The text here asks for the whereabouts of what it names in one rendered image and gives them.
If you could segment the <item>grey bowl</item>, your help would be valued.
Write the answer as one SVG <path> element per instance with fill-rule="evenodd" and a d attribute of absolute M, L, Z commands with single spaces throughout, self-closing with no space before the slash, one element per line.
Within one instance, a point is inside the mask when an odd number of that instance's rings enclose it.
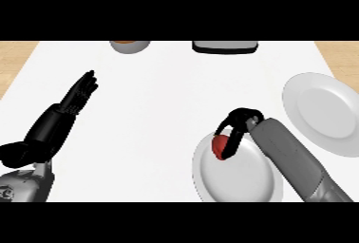
<path fill-rule="evenodd" d="M 134 54 L 140 52 L 150 44 L 149 41 L 110 41 L 110 47 L 121 54 Z"/>

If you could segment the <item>red bell pepper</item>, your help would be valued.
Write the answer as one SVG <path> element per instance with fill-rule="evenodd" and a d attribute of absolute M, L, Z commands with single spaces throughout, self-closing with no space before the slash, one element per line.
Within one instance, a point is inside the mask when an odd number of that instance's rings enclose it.
<path fill-rule="evenodd" d="M 227 156 L 227 135 L 215 135 L 211 140 L 211 152 L 217 159 L 224 160 Z"/>

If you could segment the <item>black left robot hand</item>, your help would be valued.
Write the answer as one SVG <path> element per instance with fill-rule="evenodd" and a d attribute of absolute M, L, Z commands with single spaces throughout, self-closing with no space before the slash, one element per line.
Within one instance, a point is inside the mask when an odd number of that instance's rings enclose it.
<path fill-rule="evenodd" d="M 90 70 L 72 85 L 69 92 L 59 104 L 59 112 L 76 115 L 96 91 L 96 77 Z"/>

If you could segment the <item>small white plate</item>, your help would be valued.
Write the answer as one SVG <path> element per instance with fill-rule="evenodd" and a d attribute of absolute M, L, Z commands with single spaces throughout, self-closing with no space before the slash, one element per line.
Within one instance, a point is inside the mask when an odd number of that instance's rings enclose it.
<path fill-rule="evenodd" d="M 235 155 L 220 160 L 208 134 L 195 149 L 192 180 L 202 202 L 280 202 L 283 178 L 251 136 L 243 135 Z"/>

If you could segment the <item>large white plate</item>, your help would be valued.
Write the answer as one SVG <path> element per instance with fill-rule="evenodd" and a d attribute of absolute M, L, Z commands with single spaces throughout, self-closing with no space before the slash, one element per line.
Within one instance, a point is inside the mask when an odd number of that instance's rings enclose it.
<path fill-rule="evenodd" d="M 283 86 L 289 121 L 308 141 L 332 154 L 359 157 L 359 94 L 335 78 L 313 72 Z"/>

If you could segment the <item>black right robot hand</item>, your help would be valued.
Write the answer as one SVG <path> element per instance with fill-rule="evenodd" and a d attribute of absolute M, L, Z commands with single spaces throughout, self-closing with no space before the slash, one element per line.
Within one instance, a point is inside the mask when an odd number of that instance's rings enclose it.
<path fill-rule="evenodd" d="M 263 113 L 249 108 L 237 108 L 230 113 L 227 118 L 221 121 L 214 135 L 221 135 L 223 129 L 230 126 L 232 133 L 227 141 L 227 156 L 235 155 L 243 134 L 249 132 L 251 128 L 263 121 Z"/>

